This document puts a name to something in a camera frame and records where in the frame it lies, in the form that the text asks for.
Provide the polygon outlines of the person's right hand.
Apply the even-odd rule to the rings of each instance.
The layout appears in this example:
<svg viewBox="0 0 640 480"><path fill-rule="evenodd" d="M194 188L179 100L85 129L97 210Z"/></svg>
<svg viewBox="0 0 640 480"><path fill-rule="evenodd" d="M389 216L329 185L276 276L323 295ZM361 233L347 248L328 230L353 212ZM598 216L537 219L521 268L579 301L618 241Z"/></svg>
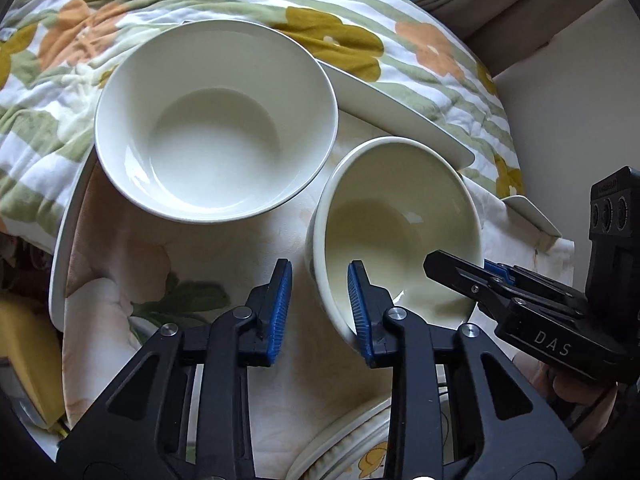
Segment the person's right hand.
<svg viewBox="0 0 640 480"><path fill-rule="evenodd" d="M590 385L535 361L524 373L552 411L582 445L593 441L608 424L618 385Z"/></svg>

